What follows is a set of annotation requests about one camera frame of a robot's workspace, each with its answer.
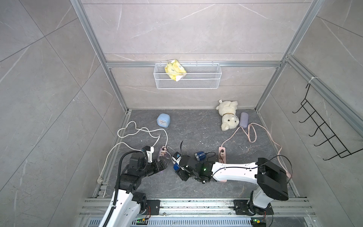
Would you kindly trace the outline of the pink charger plug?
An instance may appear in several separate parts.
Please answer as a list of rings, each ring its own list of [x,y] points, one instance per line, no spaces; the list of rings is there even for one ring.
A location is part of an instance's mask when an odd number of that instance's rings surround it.
[[[163,146],[160,150],[159,150],[159,154],[158,156],[159,157],[166,157],[166,155],[168,154],[168,151],[167,151],[167,147]]]

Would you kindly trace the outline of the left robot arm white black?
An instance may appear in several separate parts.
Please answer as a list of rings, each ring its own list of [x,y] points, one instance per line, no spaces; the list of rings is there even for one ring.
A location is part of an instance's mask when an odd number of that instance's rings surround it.
[[[137,192],[143,178],[166,169],[162,160],[152,159],[153,153],[153,147],[145,146],[140,151],[129,151],[121,156],[112,199],[100,227],[130,227],[138,215],[145,214],[138,220],[144,223],[156,214],[147,203],[146,194]]]

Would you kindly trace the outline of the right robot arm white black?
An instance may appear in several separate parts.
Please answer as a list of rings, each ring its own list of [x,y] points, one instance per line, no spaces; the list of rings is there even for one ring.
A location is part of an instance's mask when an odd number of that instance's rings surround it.
[[[273,214],[267,211],[273,200],[287,201],[286,171],[266,158],[248,164],[225,164],[212,161],[200,162],[190,156],[175,153],[172,157],[177,166],[175,172],[183,180],[193,178],[201,183],[225,180],[248,182],[258,186],[248,201],[235,201],[236,214],[247,216]]]

